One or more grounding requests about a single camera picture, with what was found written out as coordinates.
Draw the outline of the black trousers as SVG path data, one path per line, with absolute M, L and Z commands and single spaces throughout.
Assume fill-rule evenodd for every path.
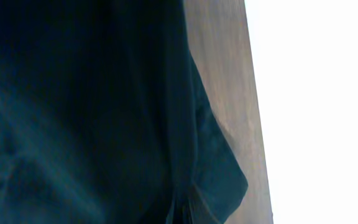
M 0 0 L 0 223 L 224 223 L 247 187 L 182 1 Z

